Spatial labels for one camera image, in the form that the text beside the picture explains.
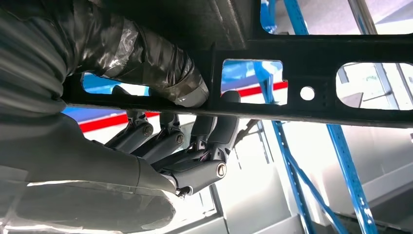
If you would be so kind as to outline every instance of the black frame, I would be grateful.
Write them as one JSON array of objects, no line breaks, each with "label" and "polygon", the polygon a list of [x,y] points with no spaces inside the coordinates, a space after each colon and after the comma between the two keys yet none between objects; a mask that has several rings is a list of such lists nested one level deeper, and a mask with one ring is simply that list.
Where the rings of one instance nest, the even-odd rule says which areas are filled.
[{"label": "black frame", "polygon": [[[260,23],[260,2],[251,0],[252,26],[243,50],[189,52],[210,90],[200,108],[184,108],[161,98],[86,93],[81,77],[66,79],[63,99],[72,106],[138,109],[210,116],[237,116],[273,120],[409,128],[413,111],[357,109],[344,105],[336,95],[336,74],[349,62],[412,63],[412,35],[271,35]],[[222,103],[221,70],[226,59],[280,60],[283,79],[288,81],[288,103],[283,106]],[[316,96],[300,97],[302,87],[310,86]]]}]

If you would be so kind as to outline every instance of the blue metal rack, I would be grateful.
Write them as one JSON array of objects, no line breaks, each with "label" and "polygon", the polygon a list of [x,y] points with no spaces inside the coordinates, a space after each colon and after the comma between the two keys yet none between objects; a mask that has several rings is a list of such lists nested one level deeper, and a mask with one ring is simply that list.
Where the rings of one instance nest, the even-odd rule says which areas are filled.
[{"label": "blue metal rack", "polygon": [[[305,25],[305,21],[302,17],[300,6],[298,5],[297,0],[284,0],[284,3],[288,15],[290,17],[291,23],[293,25],[295,34],[308,35],[308,30]],[[258,62],[256,65],[254,65],[254,69],[256,69],[256,74],[260,74],[262,76],[267,77],[267,81],[261,82],[260,86],[264,95],[265,102],[273,103],[274,97],[272,94],[272,89],[268,89],[268,87],[272,87],[271,74],[269,74],[268,72],[265,73],[265,69]],[[324,203],[321,195],[318,193],[314,185],[311,183],[306,174],[299,168],[297,162],[291,156],[288,144],[285,139],[282,123],[280,121],[272,121],[272,124],[278,140],[278,144],[280,146],[280,150],[294,192],[297,206],[299,208],[299,213],[303,220],[305,232],[312,234],[314,233],[314,228],[311,223],[308,209],[305,205],[304,197],[302,196],[301,187],[298,182],[297,174],[302,178],[303,182],[309,186],[313,196],[321,205],[327,218],[332,222],[336,230],[340,234],[348,233],[344,226],[340,223],[339,219],[333,213],[333,211]],[[349,189],[350,197],[352,199],[352,203],[358,218],[358,222],[360,224],[361,231],[364,234],[376,234],[378,233],[377,227],[375,226],[375,222],[371,214],[366,196],[364,194],[363,188],[358,178],[357,171],[351,158],[350,150],[345,140],[343,130],[341,126],[332,124],[327,124],[327,129],[330,138],[333,142],[338,157],[338,162],[343,172],[347,187]]]}]

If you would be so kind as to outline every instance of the robotic arm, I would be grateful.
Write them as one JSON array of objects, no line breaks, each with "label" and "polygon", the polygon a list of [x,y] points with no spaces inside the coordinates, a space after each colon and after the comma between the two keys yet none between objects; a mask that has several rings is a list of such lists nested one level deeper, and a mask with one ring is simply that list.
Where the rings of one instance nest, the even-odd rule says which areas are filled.
[{"label": "robotic arm", "polygon": [[[170,155],[184,137],[176,115],[162,113],[162,131],[149,139],[144,113],[128,110],[127,128],[105,146],[60,113],[62,83],[83,72],[202,105],[204,80],[176,45],[87,0],[2,0],[0,41],[0,228],[156,229],[175,215],[166,193],[192,194],[224,177],[235,117],[219,117],[213,131],[213,118],[198,117],[191,147]],[[239,101],[234,92],[222,98]]]}]

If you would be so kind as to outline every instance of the metal pole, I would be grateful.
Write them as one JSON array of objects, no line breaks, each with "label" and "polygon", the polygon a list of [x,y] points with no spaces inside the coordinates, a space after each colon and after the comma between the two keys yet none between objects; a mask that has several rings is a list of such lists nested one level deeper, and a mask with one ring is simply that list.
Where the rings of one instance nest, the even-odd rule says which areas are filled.
[{"label": "metal pole", "polygon": [[410,103],[413,104],[413,94],[409,88],[409,85],[407,83],[406,77],[404,76],[403,70],[401,69],[400,63],[396,63],[396,69],[399,72],[401,81],[403,82],[404,88],[406,89],[407,96],[409,96]]},{"label": "metal pole", "polygon": [[364,0],[348,0],[358,29],[364,35],[376,35],[377,30],[370,15],[369,8]]}]

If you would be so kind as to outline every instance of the robotic finger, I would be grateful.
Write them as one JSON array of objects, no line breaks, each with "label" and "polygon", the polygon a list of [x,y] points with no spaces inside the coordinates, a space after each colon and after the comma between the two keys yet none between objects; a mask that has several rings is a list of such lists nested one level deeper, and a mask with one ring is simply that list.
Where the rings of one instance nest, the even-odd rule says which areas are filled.
[{"label": "robotic finger", "polygon": [[[240,102],[236,91],[228,91],[223,101]],[[220,116],[197,117],[187,150],[152,164],[155,169],[175,180],[179,195],[192,195],[226,175],[226,162],[237,136],[239,119]]]}]

